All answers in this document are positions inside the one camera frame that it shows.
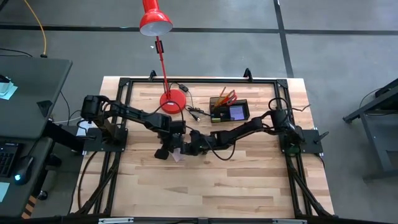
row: gray floor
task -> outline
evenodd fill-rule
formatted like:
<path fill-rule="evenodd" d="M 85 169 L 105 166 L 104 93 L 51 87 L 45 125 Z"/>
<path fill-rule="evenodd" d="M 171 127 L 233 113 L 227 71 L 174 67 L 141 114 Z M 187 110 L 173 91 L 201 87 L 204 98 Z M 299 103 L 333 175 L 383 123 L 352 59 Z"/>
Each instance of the gray floor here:
<path fill-rule="evenodd" d="M 272 0 L 160 0 L 160 6 L 175 27 L 277 28 Z M 58 25 L 136 27 L 143 14 L 140 0 L 35 0 L 32 7 L 44 24 Z M 280 0 L 280 7 L 286 29 L 398 30 L 395 0 Z M 35 21 L 22 1 L 11 1 L 0 12 L 0 22 Z M 49 57 L 74 62 L 63 88 L 72 111 L 85 95 L 98 93 L 105 75 L 160 71 L 154 39 L 139 33 L 46 34 Z M 286 77 L 278 34 L 169 33 L 161 39 L 169 75 L 240 77 L 249 67 L 256 77 Z M 363 182 L 363 175 L 377 171 L 376 160 L 362 124 L 347 125 L 341 118 L 365 94 L 398 77 L 398 36 L 287 35 L 287 42 L 294 75 L 305 79 L 314 122 L 330 132 L 323 147 L 335 213 L 397 223 L 398 179 Z M 0 30 L 0 47 L 40 55 L 42 36 Z M 54 114 L 56 120 L 67 117 L 62 100 Z M 58 188 L 50 198 L 70 201 L 66 189 Z M 37 205 L 34 216 L 68 210 L 46 203 Z"/>

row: wooden tabletop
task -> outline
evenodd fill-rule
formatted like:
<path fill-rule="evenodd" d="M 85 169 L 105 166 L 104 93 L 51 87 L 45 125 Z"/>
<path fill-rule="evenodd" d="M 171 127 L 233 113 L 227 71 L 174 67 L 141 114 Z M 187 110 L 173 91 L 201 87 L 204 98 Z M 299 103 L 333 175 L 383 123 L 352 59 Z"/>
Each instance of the wooden tabletop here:
<path fill-rule="evenodd" d="M 115 99 L 120 77 L 104 77 L 100 95 Z M 288 79 L 292 106 L 308 105 L 304 81 Z M 212 84 L 184 83 L 193 96 L 194 107 L 208 113 L 209 97 L 218 96 L 222 87 L 226 92 L 235 90 L 239 99 L 247 99 L 251 117 L 268 110 L 268 101 L 274 97 L 274 88 L 267 84 Z M 159 106 L 163 88 L 160 83 L 135 83 L 130 105 L 152 112 Z M 187 95 L 187 104 L 191 99 Z M 233 129 L 242 122 L 211 124 L 209 117 L 200 116 L 196 122 L 187 111 L 187 125 L 209 134 L 210 131 Z M 312 129 L 310 108 L 294 111 L 297 125 Z M 181 119 L 180 114 L 172 115 Z M 269 118 L 264 122 L 271 124 Z M 277 137 L 255 133 L 236 143 L 236 152 L 230 161 L 221 161 L 212 152 L 205 156 L 185 156 L 176 163 L 170 156 L 166 161 L 156 159 L 160 148 L 156 133 L 143 125 L 127 122 L 129 138 L 122 154 L 114 195 L 112 216 L 131 217 L 224 217 L 224 218 L 293 218 L 292 199 L 284 156 L 280 153 Z M 228 157 L 231 149 L 219 151 Z M 81 198 L 84 203 L 98 185 L 104 153 L 97 153 L 83 178 Z M 333 213 L 325 171 L 319 158 L 304 154 L 303 164 L 307 184 L 314 196 Z M 301 191 L 300 208 L 304 211 Z M 71 212 L 77 210 L 77 193 Z"/>

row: red desk lamp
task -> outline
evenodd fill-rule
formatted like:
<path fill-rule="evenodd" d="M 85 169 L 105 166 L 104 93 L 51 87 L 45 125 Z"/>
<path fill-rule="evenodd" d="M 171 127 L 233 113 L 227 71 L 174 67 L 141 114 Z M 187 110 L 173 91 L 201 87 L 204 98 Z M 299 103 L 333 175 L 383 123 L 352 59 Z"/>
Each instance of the red desk lamp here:
<path fill-rule="evenodd" d="M 172 30 L 172 21 L 159 9 L 157 0 L 142 0 L 142 3 L 145 14 L 139 23 L 139 32 L 149 37 L 156 37 L 156 49 L 158 50 L 162 64 L 165 92 L 160 97 L 160 105 L 162 105 L 162 109 L 168 114 L 179 113 L 180 109 L 184 110 L 187 100 L 180 90 L 170 90 L 163 62 L 163 45 L 159 40 L 160 35 Z"/>

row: small screen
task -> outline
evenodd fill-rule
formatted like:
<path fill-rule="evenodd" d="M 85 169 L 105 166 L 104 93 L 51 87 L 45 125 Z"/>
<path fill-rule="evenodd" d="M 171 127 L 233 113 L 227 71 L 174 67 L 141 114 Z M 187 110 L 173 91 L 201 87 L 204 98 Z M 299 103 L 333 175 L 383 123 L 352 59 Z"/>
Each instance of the small screen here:
<path fill-rule="evenodd" d="M 244 119 L 243 106 L 232 106 L 229 108 L 231 121 L 239 121 Z"/>

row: black metal frame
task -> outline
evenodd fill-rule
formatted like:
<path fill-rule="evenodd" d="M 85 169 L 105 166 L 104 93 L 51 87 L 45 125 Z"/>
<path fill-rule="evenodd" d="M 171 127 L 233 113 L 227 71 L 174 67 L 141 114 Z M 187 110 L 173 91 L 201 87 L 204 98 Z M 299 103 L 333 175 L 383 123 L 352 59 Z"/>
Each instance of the black metal frame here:
<path fill-rule="evenodd" d="M 379 165 L 381 166 L 382 172 L 376 174 L 370 174 L 363 177 L 365 181 L 385 179 L 390 177 L 398 176 L 398 169 L 395 169 L 392 165 L 389 155 L 387 152 L 397 152 L 398 149 L 394 147 L 389 147 L 388 149 L 378 147 L 378 142 L 380 140 L 376 139 L 377 133 L 371 130 L 369 127 L 368 113 L 378 113 L 378 114 L 389 114 L 396 113 L 395 110 L 383 110 L 383 104 L 396 101 L 398 99 L 398 79 L 394 80 L 390 84 L 381 88 L 375 93 L 376 98 L 366 105 L 360 107 L 358 110 L 352 112 L 348 116 L 345 116 L 343 120 L 346 123 L 352 123 L 356 118 L 360 118 L 363 124 L 363 128 L 368 137 L 368 141 L 371 143 L 371 147 L 377 152 L 379 158 Z"/>
<path fill-rule="evenodd" d="M 151 72 L 151 76 L 149 78 L 146 77 L 140 77 L 140 78 L 120 78 L 119 80 L 119 85 L 118 85 L 118 93 L 116 95 L 116 100 L 121 101 L 122 100 L 122 93 L 124 90 L 124 87 L 127 87 L 127 93 L 126 93 L 126 99 L 125 99 L 125 104 L 129 105 L 130 100 L 131 100 L 131 93 L 132 93 L 132 88 L 134 83 L 163 83 L 164 79 L 161 77 L 157 77 L 153 71 Z M 266 78 L 260 78 L 260 79 L 253 79 L 250 70 L 246 69 L 244 73 L 244 78 L 178 78 L 178 77 L 172 77 L 168 78 L 170 82 L 178 82 L 178 83 L 256 83 L 256 84 L 270 84 L 274 87 L 274 94 L 275 97 L 281 97 L 280 95 L 280 90 L 283 90 L 283 98 L 287 100 L 287 107 L 291 107 L 291 100 L 290 100 L 290 94 L 289 94 L 289 87 L 287 84 L 286 79 L 266 79 Z M 282 102 L 281 100 L 276 101 L 278 107 L 282 107 Z M 291 114 L 291 120 L 294 123 L 294 116 Z M 122 119 L 122 128 L 126 128 L 126 119 Z M 112 123 L 116 124 L 116 118 L 112 118 Z M 101 170 L 101 176 L 99 182 L 102 183 L 103 179 L 105 178 L 107 171 L 108 171 L 108 164 L 109 160 L 111 157 L 112 152 L 105 152 L 105 157 L 103 161 L 103 166 Z M 119 162 L 121 158 L 121 152 L 116 152 L 115 153 L 115 158 L 114 160 Z M 292 169 L 292 166 L 289 166 L 289 164 L 292 164 L 291 157 L 289 155 L 285 155 L 286 163 L 287 163 L 287 171 L 288 171 L 288 178 L 289 178 L 289 184 L 290 184 L 290 193 L 292 196 L 292 203 L 293 203 L 293 208 L 294 208 L 294 215 L 296 218 L 300 217 L 303 215 L 301 212 L 301 209 L 299 207 L 299 199 L 297 196 L 297 190 L 295 187 L 295 181 L 298 180 L 298 184 L 300 187 L 304 187 L 304 191 L 309 192 L 310 198 L 307 198 L 306 195 L 304 194 L 304 202 L 305 202 L 305 214 L 306 215 L 312 215 L 312 208 L 310 205 L 310 201 L 315 198 L 313 195 L 310 193 L 309 189 L 307 188 L 306 185 L 306 180 L 305 180 L 305 174 L 304 174 L 304 167 L 303 167 L 303 162 L 302 162 L 302 157 L 301 155 L 297 155 L 296 157 L 296 162 L 297 162 L 297 167 L 298 171 L 296 173 L 294 167 Z M 112 205 L 113 205 L 113 197 L 114 197 L 114 191 L 115 191 L 115 186 L 116 186 L 116 180 L 117 180 L 117 175 L 114 175 L 111 179 L 111 185 L 109 187 L 109 192 L 108 192 L 108 200 L 106 203 L 106 208 L 104 210 L 105 214 L 110 215 Z M 99 213 L 100 212 L 100 205 L 101 205 L 101 200 L 102 200 L 102 193 L 99 196 L 98 200 L 95 203 L 94 207 L 94 213 Z M 238 219 L 235 218 L 227 218 L 225 220 L 229 221 L 236 221 Z M 268 221 L 269 219 L 257 219 L 257 220 L 262 220 L 262 221 Z"/>

